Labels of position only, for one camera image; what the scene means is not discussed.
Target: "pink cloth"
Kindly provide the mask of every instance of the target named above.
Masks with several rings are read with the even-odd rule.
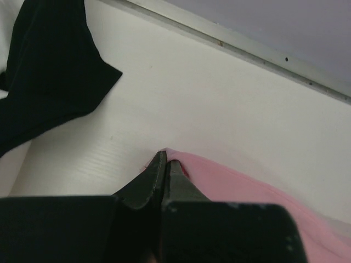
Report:
[[[321,218],[294,198],[263,182],[205,158],[166,149],[196,187],[213,201],[275,203],[293,216],[309,263],[350,263],[351,239],[339,238]]]

